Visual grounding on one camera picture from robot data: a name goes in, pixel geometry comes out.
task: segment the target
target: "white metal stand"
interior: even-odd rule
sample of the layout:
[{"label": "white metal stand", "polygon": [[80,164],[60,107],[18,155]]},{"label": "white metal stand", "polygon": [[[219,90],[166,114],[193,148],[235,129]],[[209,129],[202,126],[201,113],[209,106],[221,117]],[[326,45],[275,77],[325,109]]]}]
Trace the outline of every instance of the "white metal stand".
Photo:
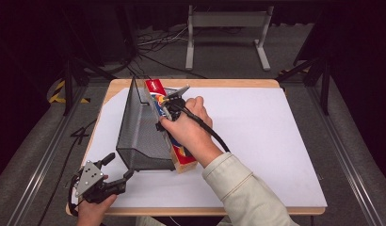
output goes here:
[{"label": "white metal stand", "polygon": [[270,70],[268,60],[264,51],[264,42],[267,29],[269,28],[270,19],[272,17],[273,7],[269,7],[267,11],[241,11],[241,12],[196,12],[192,6],[189,6],[188,16],[188,44],[186,53],[187,70],[193,69],[193,54],[194,40],[193,27],[209,27],[209,26],[249,26],[262,27],[261,38],[254,40],[255,48],[258,56],[261,59],[263,69]]}]

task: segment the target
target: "toothpaste box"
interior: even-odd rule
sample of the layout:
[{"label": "toothpaste box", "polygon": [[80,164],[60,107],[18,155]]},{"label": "toothpaste box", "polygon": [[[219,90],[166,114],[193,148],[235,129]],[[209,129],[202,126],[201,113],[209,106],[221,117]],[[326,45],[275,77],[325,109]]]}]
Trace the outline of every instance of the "toothpaste box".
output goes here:
[{"label": "toothpaste box", "polygon": [[[154,112],[154,115],[159,119],[160,116],[166,117],[166,113],[161,107],[161,103],[164,101],[164,97],[167,93],[161,84],[159,79],[148,79],[145,80],[145,90],[148,99],[152,102],[150,106]],[[170,144],[170,157],[173,164],[175,165],[178,173],[193,170],[197,166],[197,160],[185,152],[184,146],[179,144],[167,131],[163,132],[165,141]]]}]

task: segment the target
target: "beige jacket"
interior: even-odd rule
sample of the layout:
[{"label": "beige jacket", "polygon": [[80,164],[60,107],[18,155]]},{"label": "beige jacket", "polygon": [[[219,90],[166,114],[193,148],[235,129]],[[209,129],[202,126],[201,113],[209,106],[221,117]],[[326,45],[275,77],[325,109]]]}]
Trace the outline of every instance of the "beige jacket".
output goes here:
[{"label": "beige jacket", "polygon": [[223,202],[233,226],[297,225],[265,182],[231,153],[211,162],[202,177]]}]

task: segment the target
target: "black mesh basket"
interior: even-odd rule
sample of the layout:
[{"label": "black mesh basket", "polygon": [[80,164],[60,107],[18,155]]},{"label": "black mesh basket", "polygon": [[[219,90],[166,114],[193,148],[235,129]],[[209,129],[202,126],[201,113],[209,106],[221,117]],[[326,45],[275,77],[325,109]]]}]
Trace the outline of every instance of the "black mesh basket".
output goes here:
[{"label": "black mesh basket", "polygon": [[123,113],[117,152],[128,169],[175,170],[166,132],[156,129],[158,117],[146,98],[143,79],[133,79]]}]

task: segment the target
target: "gray carpet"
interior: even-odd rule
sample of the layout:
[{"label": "gray carpet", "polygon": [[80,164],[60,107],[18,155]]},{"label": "gray carpet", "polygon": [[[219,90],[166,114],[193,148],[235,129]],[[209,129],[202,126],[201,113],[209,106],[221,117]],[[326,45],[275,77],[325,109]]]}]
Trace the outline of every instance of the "gray carpet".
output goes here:
[{"label": "gray carpet", "polygon": [[[208,78],[275,78],[279,71],[293,67],[292,62],[311,28],[310,25],[282,25],[269,28],[265,41],[265,52],[271,66],[270,72],[262,70],[253,46],[252,41],[255,36],[259,35],[259,31],[244,28],[239,33],[232,35],[218,29],[202,30],[195,38],[195,61],[192,72]],[[158,52],[151,52],[147,56],[172,67],[183,69],[185,52],[186,42],[180,40]],[[137,57],[136,62],[131,63],[136,73],[142,73],[137,63],[148,75],[196,78],[195,75],[166,68],[144,57],[142,59]],[[130,72],[124,70],[117,73],[116,76],[130,77]],[[330,134],[322,122],[322,115],[316,110],[317,103],[312,101],[308,89],[300,83],[300,79],[301,76],[296,75],[281,85],[286,88],[287,100],[313,161],[315,171],[323,177],[320,184],[329,207],[325,214],[314,218],[315,225],[368,225],[365,214],[337,157]],[[61,139],[56,156],[40,185],[38,194],[24,216],[23,225],[38,224],[74,141],[74,137],[70,137],[70,134],[96,119],[107,87],[108,83],[104,79],[91,79],[84,93],[84,97],[90,98],[91,102],[79,104],[72,115],[71,123],[65,129],[65,136]],[[62,119],[63,110],[64,104],[52,104],[2,173],[0,177],[0,225],[8,223]],[[329,110],[330,119],[352,163],[361,175],[380,218],[386,225],[386,180],[364,145],[333,83],[330,88]],[[90,134],[92,129],[93,126],[90,126],[87,133]],[[75,224],[76,218],[65,213],[68,181],[80,166],[87,145],[88,138],[84,138],[80,145],[72,149],[67,167],[42,225]],[[311,225],[309,217],[294,216],[293,219],[300,225]],[[135,225],[135,218],[108,217],[105,219],[105,224]]]}]

